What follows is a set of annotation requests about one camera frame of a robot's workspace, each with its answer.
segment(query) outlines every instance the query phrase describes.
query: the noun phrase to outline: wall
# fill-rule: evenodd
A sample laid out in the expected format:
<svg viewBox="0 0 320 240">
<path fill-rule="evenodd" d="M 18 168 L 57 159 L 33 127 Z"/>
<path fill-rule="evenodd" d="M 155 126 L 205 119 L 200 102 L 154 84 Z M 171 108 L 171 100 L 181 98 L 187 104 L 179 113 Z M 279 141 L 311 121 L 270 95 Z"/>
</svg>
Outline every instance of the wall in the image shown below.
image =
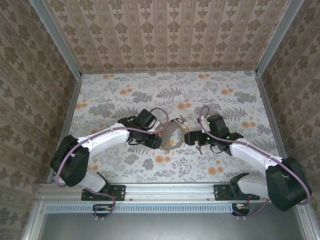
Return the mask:
<svg viewBox="0 0 320 240">
<path fill-rule="evenodd" d="M 22 236 L 74 84 L 30 3 L 0 1 L 0 239 Z"/>
<path fill-rule="evenodd" d="M 262 77 L 286 151 L 305 169 L 320 223 L 320 1 L 304 1 Z"/>
<path fill-rule="evenodd" d="M 288 0 L 45 0 L 83 72 L 251 69 Z"/>
</svg>

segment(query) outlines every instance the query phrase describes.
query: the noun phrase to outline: purple cable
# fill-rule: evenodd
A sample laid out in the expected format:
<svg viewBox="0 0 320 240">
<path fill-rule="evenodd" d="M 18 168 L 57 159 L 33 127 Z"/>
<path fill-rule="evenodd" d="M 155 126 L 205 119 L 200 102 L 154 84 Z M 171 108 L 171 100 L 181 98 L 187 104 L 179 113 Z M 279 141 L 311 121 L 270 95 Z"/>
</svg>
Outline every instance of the purple cable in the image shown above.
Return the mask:
<svg viewBox="0 0 320 240">
<path fill-rule="evenodd" d="M 96 218 L 99 218 L 99 219 L 102 219 L 102 218 L 106 219 L 107 217 L 109 217 L 109 216 L 112 214 L 112 212 L 115 210 L 115 208 L 116 208 L 116 199 L 115 199 L 113 196 L 109 195 L 109 194 L 101 193 L 101 192 L 95 192 L 95 191 L 92 191 L 92 190 L 89 189 L 89 188 L 85 188 L 85 190 L 87 190 L 88 192 L 90 192 L 90 193 L 92 193 L 92 194 L 100 195 L 100 196 L 106 196 L 106 197 L 112 199 L 112 202 L 113 202 L 113 203 L 112 203 L 112 208 L 111 208 L 111 210 L 109 211 L 109 213 L 108 213 L 107 215 L 105 215 L 105 216 L 103 216 L 103 217 L 97 216 L 97 210 L 103 208 L 103 206 L 98 206 L 98 207 L 96 207 L 96 208 L 94 209 L 94 212 L 93 212 L 93 215 L 94 215 Z"/>
<path fill-rule="evenodd" d="M 73 148 L 71 148 L 71 150 L 65 155 L 64 159 L 62 160 L 61 162 L 61 165 L 56 173 L 56 176 L 55 176 L 55 184 L 59 187 L 59 188 L 64 188 L 65 186 L 67 186 L 66 184 L 62 185 L 59 183 L 59 176 L 61 174 L 61 171 L 62 169 L 64 168 L 64 165 L 66 164 L 66 161 L 68 160 L 68 158 L 70 157 L 70 155 L 77 149 L 79 148 L 82 144 L 84 143 L 87 143 L 88 141 L 90 140 L 93 140 L 93 139 L 96 139 L 97 137 L 100 137 L 101 135 L 103 134 L 107 134 L 107 133 L 110 133 L 110 132 L 113 132 L 113 131 L 118 131 L 118 130 L 130 130 L 130 131 L 137 131 L 137 132 L 140 132 L 140 133 L 144 133 L 144 134 L 157 134 L 161 131 L 163 131 L 168 123 L 169 123 L 169 115 L 168 113 L 163 110 L 162 108 L 160 107 L 155 107 L 153 109 L 151 109 L 150 113 L 153 112 L 154 110 L 161 110 L 162 112 L 164 112 L 165 116 L 166 116 L 166 123 L 164 124 L 163 127 L 161 127 L 159 130 L 157 131 L 145 131 L 145 130 L 141 130 L 141 129 L 136 129 L 136 128 L 132 128 L 132 127 L 125 127 L 125 126 L 121 126 L 121 127 L 115 127 L 115 128 L 111 128 L 111 129 L 106 129 L 96 135 L 93 135 L 89 138 L 87 138 L 86 140 L 83 140 L 81 142 L 79 142 L 77 145 L 75 145 Z"/>
<path fill-rule="evenodd" d="M 255 212 L 245 216 L 246 218 L 249 218 L 249 217 L 253 217 L 254 215 L 256 215 L 258 212 L 260 212 L 266 205 L 267 203 L 269 202 L 270 200 L 268 199 L 267 201 L 265 201 L 265 203 Z"/>
<path fill-rule="evenodd" d="M 251 144 L 247 144 L 247 143 L 244 143 L 242 141 L 233 141 L 233 140 L 227 140 L 227 139 L 223 139 L 223 138 L 220 138 L 220 137 L 217 137 L 217 136 L 214 136 L 212 135 L 209 131 L 207 131 L 204 127 L 204 125 L 202 124 L 201 122 L 201 116 L 203 115 L 202 112 L 204 111 L 204 109 L 207 109 L 207 112 L 206 114 L 204 115 L 204 117 L 206 118 L 209 114 L 209 111 L 210 111 L 210 108 L 209 106 L 203 106 L 201 109 L 200 109 L 200 112 L 199 112 L 199 124 L 201 126 L 201 128 L 204 130 L 204 132 L 206 134 L 208 134 L 210 137 L 216 139 L 216 140 L 219 140 L 219 141 L 223 141 L 223 142 L 226 142 L 226 143 L 232 143 L 232 144 L 240 144 L 240 145 L 243 145 L 243 146 L 246 146 L 248 148 L 251 148 L 253 149 L 254 151 L 260 153 L 261 155 L 269 158 L 270 160 L 274 161 L 275 163 L 277 163 L 279 166 L 281 166 L 284 170 L 286 170 L 289 174 L 291 174 L 300 184 L 301 186 L 303 187 L 303 189 L 305 190 L 305 193 L 306 193 L 306 201 L 304 202 L 300 202 L 298 203 L 298 205 L 307 205 L 310 200 L 311 200 L 311 196 L 310 196 L 310 192 L 307 188 L 307 186 L 305 185 L 305 183 L 293 172 L 291 171 L 288 167 L 286 167 L 283 163 L 281 163 L 280 161 L 278 161 L 277 159 L 275 159 L 274 157 L 272 157 L 271 154 L 267 154 L 263 151 L 261 151 L 259 148 L 251 145 Z"/>
</svg>

